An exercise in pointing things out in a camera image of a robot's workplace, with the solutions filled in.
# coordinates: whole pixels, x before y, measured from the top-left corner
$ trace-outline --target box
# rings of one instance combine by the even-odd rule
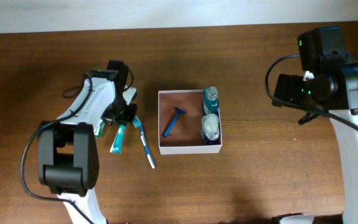
[[[172,90],[158,92],[158,147],[161,155],[218,153],[223,145],[221,114],[219,114],[219,141],[206,146],[201,139],[201,119],[203,117],[204,90]],[[186,111],[179,115],[170,131],[163,133],[176,115],[175,107]]]

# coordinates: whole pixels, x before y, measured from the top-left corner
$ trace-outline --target brown table surface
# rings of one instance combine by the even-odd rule
[[[338,24],[358,60],[358,22]],[[319,118],[299,126],[304,113],[272,106],[264,88],[269,66],[298,53],[298,35],[325,25],[0,34],[0,223],[71,223],[62,203],[25,194],[20,161],[39,123],[71,104],[62,91],[79,85],[84,71],[106,68],[109,59],[123,60],[134,72],[137,114],[157,165],[150,168],[138,129],[127,128],[120,155],[109,152],[117,127],[104,130],[97,140],[96,193],[110,223],[229,223],[295,212],[341,213],[344,189],[331,123]],[[283,62],[272,74],[272,88],[280,72],[303,74],[299,59]],[[212,85],[219,90],[221,152],[161,156],[158,91]],[[27,182],[51,195],[37,179],[35,145],[27,158]]]

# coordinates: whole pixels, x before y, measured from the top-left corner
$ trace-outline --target teal bottle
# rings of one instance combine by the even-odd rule
[[[218,110],[218,89],[215,86],[211,86],[204,90],[203,115],[211,113],[218,115]]]

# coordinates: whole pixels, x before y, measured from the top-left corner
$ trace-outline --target transparent plastic bottle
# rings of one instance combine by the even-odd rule
[[[204,90],[203,115],[211,113],[218,115],[218,109],[218,89],[215,86],[211,86]]]
[[[201,119],[201,138],[206,145],[217,144],[219,141],[219,117],[216,114],[203,116]]]

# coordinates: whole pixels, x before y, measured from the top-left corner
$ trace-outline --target white backdrop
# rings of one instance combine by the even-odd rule
[[[0,0],[0,33],[358,21],[358,0]]]

